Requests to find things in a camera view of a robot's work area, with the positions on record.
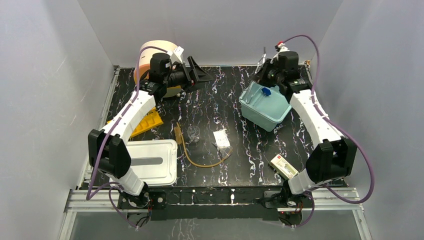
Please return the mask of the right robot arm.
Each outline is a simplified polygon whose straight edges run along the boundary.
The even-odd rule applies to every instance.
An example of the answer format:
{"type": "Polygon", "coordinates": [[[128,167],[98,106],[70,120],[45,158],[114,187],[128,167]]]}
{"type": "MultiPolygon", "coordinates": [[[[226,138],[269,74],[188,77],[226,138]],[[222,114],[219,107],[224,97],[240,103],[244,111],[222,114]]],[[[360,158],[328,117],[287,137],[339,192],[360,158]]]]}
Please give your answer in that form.
{"type": "Polygon", "coordinates": [[[278,87],[299,115],[314,145],[305,169],[285,180],[280,193],[264,198],[267,207],[271,204],[295,207],[305,198],[306,191],[349,176],[358,149],[319,114],[321,107],[312,92],[312,84],[301,78],[298,60],[296,52],[281,51],[273,58],[266,58],[254,75],[256,83],[278,87]]]}

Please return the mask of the teal plastic bin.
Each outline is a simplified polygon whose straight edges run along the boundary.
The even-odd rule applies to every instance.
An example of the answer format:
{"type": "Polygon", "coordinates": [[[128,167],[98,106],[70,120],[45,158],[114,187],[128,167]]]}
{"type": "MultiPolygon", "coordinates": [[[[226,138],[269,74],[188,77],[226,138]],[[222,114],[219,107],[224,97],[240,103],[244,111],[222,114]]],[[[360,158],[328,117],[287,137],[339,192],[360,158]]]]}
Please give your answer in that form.
{"type": "Polygon", "coordinates": [[[239,97],[241,114],[255,125],[271,132],[281,123],[292,109],[285,96],[275,87],[265,87],[271,90],[270,96],[262,94],[262,86],[252,81],[239,97]]]}

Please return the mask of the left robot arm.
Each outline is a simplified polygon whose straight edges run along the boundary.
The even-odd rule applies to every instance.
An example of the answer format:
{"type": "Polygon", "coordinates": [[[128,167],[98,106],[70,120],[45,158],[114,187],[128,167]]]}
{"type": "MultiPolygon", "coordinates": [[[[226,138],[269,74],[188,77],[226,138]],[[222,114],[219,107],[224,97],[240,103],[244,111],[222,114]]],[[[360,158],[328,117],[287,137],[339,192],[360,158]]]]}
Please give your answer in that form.
{"type": "Polygon", "coordinates": [[[141,120],[165,97],[168,88],[180,86],[190,93],[212,81],[193,59],[188,66],[174,53],[157,52],[149,59],[142,75],[135,73],[136,87],[130,100],[100,130],[88,134],[88,158],[93,167],[92,180],[97,173],[107,175],[112,187],[117,187],[137,208],[144,208],[150,201],[148,184],[131,169],[132,158],[127,149],[128,140],[141,120]]]}

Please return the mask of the yellow test tube rack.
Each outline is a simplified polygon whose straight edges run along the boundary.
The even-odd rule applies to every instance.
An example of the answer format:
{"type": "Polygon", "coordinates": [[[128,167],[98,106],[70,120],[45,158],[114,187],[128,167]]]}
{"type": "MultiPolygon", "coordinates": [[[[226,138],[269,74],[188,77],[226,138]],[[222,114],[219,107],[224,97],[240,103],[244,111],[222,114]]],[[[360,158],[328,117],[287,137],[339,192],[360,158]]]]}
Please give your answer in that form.
{"type": "Polygon", "coordinates": [[[146,113],[145,116],[141,116],[139,113],[134,114],[134,110],[127,110],[124,114],[124,110],[125,107],[101,129],[108,133],[116,121],[120,119],[110,135],[114,136],[118,134],[121,139],[128,141],[132,137],[136,137],[141,133],[163,124],[155,107],[149,112],[144,111],[143,113],[146,113]]]}

